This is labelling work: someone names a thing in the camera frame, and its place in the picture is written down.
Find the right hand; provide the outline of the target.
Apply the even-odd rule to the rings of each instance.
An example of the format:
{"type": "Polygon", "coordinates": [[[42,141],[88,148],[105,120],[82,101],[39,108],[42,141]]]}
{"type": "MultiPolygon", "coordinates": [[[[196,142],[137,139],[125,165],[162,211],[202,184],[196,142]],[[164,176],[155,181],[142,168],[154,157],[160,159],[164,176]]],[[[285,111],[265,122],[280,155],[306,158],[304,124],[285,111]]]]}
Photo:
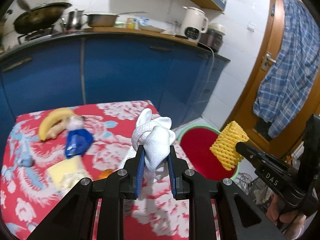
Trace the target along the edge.
{"type": "Polygon", "coordinates": [[[298,213],[297,210],[280,215],[278,211],[278,196],[275,194],[272,195],[272,202],[267,209],[266,216],[274,225],[277,225],[277,220],[284,224],[291,223],[284,232],[286,239],[297,239],[303,231],[304,222],[306,220],[306,215],[298,213]]]}

